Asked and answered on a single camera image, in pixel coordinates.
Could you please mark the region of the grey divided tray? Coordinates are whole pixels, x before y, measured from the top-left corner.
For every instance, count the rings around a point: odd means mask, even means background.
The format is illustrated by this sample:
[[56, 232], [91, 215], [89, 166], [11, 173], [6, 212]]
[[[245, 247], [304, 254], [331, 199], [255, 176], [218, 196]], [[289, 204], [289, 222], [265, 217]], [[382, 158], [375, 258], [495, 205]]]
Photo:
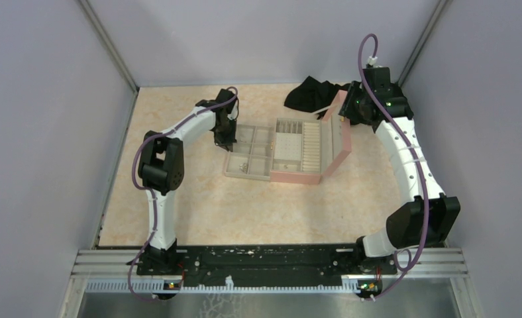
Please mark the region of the grey divided tray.
[[237, 125], [233, 151], [227, 154], [224, 175], [248, 180], [270, 180], [274, 127]]

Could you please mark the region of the pink jewelry box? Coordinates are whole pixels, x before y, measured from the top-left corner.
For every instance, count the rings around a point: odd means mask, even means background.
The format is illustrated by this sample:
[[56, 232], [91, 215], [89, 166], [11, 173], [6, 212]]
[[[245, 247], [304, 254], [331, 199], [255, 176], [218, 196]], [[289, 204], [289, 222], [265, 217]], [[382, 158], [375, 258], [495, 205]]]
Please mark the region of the pink jewelry box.
[[321, 119], [276, 120], [271, 182], [317, 185], [346, 160], [352, 152], [350, 121], [339, 115], [346, 95], [340, 90]]

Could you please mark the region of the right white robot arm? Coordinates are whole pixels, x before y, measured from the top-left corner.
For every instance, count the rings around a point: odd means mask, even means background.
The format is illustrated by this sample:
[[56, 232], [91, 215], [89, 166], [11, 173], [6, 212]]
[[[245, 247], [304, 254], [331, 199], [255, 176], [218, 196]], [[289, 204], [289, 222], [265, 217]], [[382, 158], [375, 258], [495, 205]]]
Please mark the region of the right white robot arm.
[[387, 67], [366, 66], [365, 83], [349, 87], [342, 113], [355, 125], [369, 125], [386, 149], [396, 178], [401, 207], [384, 228], [357, 240], [354, 267], [370, 273], [380, 258], [397, 250], [426, 247], [446, 240], [459, 212], [457, 197], [449, 197], [436, 181], [415, 132], [414, 114], [401, 89], [390, 81]]

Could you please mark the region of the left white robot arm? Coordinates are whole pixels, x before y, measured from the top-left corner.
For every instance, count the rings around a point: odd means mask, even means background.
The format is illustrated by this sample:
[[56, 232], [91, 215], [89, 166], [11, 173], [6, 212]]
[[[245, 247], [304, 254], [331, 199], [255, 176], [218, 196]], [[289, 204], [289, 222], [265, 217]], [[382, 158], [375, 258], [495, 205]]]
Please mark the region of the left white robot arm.
[[148, 238], [136, 259], [154, 254], [152, 264], [161, 273], [171, 274], [177, 269], [174, 201], [185, 176], [185, 148], [211, 132], [215, 146], [233, 151], [238, 116], [238, 89], [230, 86], [221, 89], [214, 99], [197, 102], [170, 128], [144, 135], [132, 161], [131, 178], [136, 189], [146, 192], [150, 224]]

